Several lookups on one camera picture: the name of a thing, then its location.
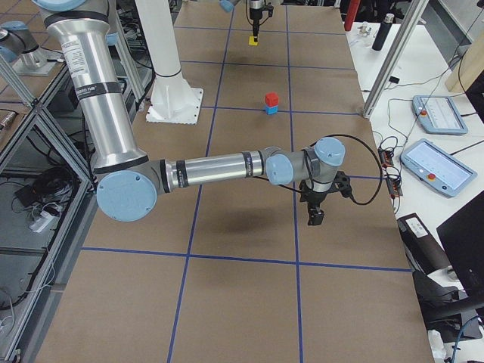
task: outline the red tube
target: red tube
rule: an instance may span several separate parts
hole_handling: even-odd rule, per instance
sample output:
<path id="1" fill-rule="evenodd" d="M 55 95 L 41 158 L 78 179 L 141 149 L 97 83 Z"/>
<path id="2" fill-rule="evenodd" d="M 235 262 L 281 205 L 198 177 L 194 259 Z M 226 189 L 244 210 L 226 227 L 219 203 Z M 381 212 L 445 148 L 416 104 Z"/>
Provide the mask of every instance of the red tube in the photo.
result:
<path id="1" fill-rule="evenodd" d="M 345 31 L 350 31 L 355 21 L 356 13 L 358 13 L 358 8 L 360 7 L 360 0 L 351 0 L 349 3 L 348 11 L 346 12 L 345 19 Z"/>

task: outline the white table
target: white table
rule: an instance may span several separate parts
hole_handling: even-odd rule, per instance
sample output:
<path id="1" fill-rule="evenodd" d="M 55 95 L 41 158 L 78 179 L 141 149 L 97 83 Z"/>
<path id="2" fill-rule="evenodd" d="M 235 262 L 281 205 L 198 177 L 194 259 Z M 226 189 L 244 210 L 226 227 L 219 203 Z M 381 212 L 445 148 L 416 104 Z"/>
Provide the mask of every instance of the white table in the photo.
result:
<path id="1" fill-rule="evenodd" d="M 399 29 L 399 25 L 394 24 L 392 26 L 381 51 L 371 49 L 379 24 L 369 24 L 372 29 L 371 34 L 367 38 L 358 34 L 359 26 L 361 26 L 361 23 L 354 23 L 352 30 L 347 33 L 347 38 L 353 61 L 355 62 L 355 68 L 358 72 L 361 90 L 364 98 L 366 98 L 368 92 L 365 92 L 365 90 L 371 89 Z M 458 95 L 447 91 L 445 80 L 451 71 L 448 70 L 447 63 L 442 58 L 439 49 L 425 27 L 418 25 L 405 47 L 392 76 L 400 78 L 399 84 L 404 85 L 408 83 L 422 83 L 444 72 L 445 74 L 441 79 L 434 79 L 425 85 L 409 85 L 384 91 L 370 118 L 373 130 L 379 132 L 384 138 L 391 135 L 397 136 L 399 145 L 405 143 L 405 138 L 388 126 L 388 109 L 390 109 L 391 125 L 405 135 L 408 135 L 411 131 L 406 147 L 409 147 L 421 138 L 426 138 L 448 153 L 452 153 L 482 140 L 484 138 L 484 124 L 477 115 L 464 117 L 464 122 L 469 129 L 466 135 L 431 135 L 427 134 L 419 123 L 412 128 L 415 115 L 410 101 L 391 101 L 390 108 L 388 107 L 388 102 L 391 98 L 411 100 L 415 95 L 429 95 L 432 92 L 433 95 Z M 461 114 L 475 112 L 465 95 L 454 97 L 454 102 Z M 377 133 L 374 136 L 378 145 L 381 137 Z M 388 141 L 384 146 L 389 147 L 393 145 L 394 141 Z M 396 155 L 393 158 L 394 164 L 399 169 L 401 166 L 398 156 L 401 152 L 402 148 L 397 148 Z M 455 156 L 462 163 L 475 170 L 478 176 L 458 196 L 453 198 L 447 198 L 436 193 L 406 169 L 402 169 L 403 197 L 400 199 L 400 207 L 396 213 L 396 218 L 410 213 L 417 213 L 430 233 L 440 242 L 436 228 L 484 189 L 483 155 L 484 144 L 480 144 Z M 444 286 L 455 284 L 448 280 L 440 271 L 435 272 L 432 277 Z M 484 340 L 461 342 L 459 347 L 462 350 L 458 352 L 456 361 L 482 361 L 482 357 L 484 357 Z M 447 344 L 446 349 L 448 353 L 451 353 L 451 344 Z"/>

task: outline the black bottle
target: black bottle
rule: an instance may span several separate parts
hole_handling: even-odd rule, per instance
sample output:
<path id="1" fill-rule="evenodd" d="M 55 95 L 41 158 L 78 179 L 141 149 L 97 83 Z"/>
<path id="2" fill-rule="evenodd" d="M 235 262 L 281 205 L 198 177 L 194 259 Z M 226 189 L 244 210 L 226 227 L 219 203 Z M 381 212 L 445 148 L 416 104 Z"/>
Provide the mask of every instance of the black bottle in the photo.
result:
<path id="1" fill-rule="evenodd" d="M 393 18 L 395 15 L 387 14 L 385 19 L 383 19 L 382 23 L 380 24 L 380 28 L 378 29 L 377 37 L 373 42 L 373 46 L 371 47 L 375 51 L 381 51 L 383 48 L 383 43 L 385 43 L 385 39 L 388 36 L 388 32 L 390 31 L 390 27 L 393 23 Z"/>

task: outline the blue cable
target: blue cable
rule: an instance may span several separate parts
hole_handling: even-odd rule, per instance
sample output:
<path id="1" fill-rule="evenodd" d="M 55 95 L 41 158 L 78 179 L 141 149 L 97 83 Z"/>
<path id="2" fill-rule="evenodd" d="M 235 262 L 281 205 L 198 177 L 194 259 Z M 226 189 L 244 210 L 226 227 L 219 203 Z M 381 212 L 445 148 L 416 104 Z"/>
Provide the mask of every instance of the blue cable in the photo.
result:
<path id="1" fill-rule="evenodd" d="M 457 353 L 457 346 L 459 345 L 459 342 L 461 341 L 462 334 L 466 330 L 467 325 L 469 325 L 469 323 L 472 320 L 476 320 L 478 318 L 483 318 L 483 317 L 481 315 L 476 315 L 476 316 L 470 318 L 468 321 L 466 321 L 464 325 L 462 325 L 461 329 L 459 330 L 459 334 L 457 335 L 457 339 L 455 340 L 454 350 L 452 352 L 451 363 L 455 363 L 455 355 Z"/>

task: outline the blue and white tablet device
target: blue and white tablet device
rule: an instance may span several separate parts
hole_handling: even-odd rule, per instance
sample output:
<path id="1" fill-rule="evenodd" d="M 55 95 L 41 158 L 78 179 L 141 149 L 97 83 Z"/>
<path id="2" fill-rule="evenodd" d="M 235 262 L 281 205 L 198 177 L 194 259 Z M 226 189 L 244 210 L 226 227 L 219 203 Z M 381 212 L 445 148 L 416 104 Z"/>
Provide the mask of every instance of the blue and white tablet device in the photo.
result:
<path id="1" fill-rule="evenodd" d="M 400 160 L 422 182 L 446 197 L 455 197 L 477 177 L 471 168 L 425 138 L 405 150 Z"/>
<path id="2" fill-rule="evenodd" d="M 429 134 L 467 134 L 467 126 L 452 98 L 414 96 L 413 106 L 420 124 Z"/>

